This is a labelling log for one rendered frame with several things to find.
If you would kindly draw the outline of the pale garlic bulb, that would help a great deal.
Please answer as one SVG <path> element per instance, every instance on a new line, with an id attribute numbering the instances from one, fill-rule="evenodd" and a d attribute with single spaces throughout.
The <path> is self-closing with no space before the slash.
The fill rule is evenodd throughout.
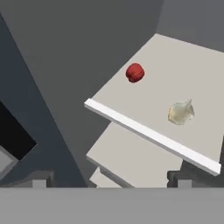
<path id="1" fill-rule="evenodd" d="M 192 100 L 176 102 L 168 112 L 168 120 L 176 125 L 184 125 L 195 116 Z"/>

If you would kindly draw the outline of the white freezer rack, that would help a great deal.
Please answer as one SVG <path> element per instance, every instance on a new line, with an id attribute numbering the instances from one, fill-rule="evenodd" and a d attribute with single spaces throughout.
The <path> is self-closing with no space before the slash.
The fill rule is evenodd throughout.
<path id="1" fill-rule="evenodd" d="M 99 188 L 125 188 L 127 185 L 110 171 L 97 167 L 90 177 L 90 181 Z"/>
<path id="2" fill-rule="evenodd" d="M 217 176 L 224 138 L 224 52 L 154 35 L 130 60 L 145 76 L 131 83 L 125 64 L 86 108 Z M 176 102 L 192 100 L 195 116 L 168 120 Z"/>
<path id="3" fill-rule="evenodd" d="M 182 159 L 113 122 L 87 158 L 122 187 L 165 188 L 167 172 L 179 170 Z"/>

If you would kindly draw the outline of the grey freezer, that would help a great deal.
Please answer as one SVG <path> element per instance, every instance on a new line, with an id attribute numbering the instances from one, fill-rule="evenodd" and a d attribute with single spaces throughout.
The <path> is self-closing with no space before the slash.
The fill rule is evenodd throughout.
<path id="1" fill-rule="evenodd" d="M 0 14 L 86 183 L 87 153 L 115 122 L 84 102 L 154 35 L 224 53 L 224 0 L 0 0 Z"/>

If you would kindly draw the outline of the red bell pepper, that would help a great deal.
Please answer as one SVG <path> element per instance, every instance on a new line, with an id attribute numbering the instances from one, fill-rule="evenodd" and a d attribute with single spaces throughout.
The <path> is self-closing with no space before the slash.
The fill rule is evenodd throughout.
<path id="1" fill-rule="evenodd" d="M 135 83 L 140 81 L 144 77 L 145 72 L 140 64 L 132 63 L 127 68 L 125 75 L 130 82 Z"/>

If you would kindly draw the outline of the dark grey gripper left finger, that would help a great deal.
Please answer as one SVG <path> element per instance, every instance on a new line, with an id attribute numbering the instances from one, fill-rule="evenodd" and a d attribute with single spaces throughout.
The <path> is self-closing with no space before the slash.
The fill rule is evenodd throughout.
<path id="1" fill-rule="evenodd" d="M 19 188 L 49 188 L 55 187 L 54 170 L 34 171 L 27 177 L 17 180 L 7 185 L 1 185 L 2 188 L 19 187 Z"/>

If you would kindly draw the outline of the dark grey freezer door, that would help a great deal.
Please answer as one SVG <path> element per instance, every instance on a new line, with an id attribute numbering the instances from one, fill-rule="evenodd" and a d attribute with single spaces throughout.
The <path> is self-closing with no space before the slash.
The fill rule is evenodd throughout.
<path id="1" fill-rule="evenodd" d="M 0 145 L 17 161 L 0 185 L 35 171 L 52 172 L 57 187 L 87 185 L 1 14 Z"/>

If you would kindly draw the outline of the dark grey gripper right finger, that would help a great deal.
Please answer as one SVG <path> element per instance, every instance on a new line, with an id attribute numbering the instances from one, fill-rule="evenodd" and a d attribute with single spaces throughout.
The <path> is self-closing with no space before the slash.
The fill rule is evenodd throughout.
<path id="1" fill-rule="evenodd" d="M 168 187 L 192 187 L 192 188 L 201 188 L 201 187 L 212 187 L 212 188 L 224 188 L 224 177 L 218 176 L 213 177 L 210 174 L 206 175 L 197 175 L 190 172 L 183 171 L 168 171 Z"/>

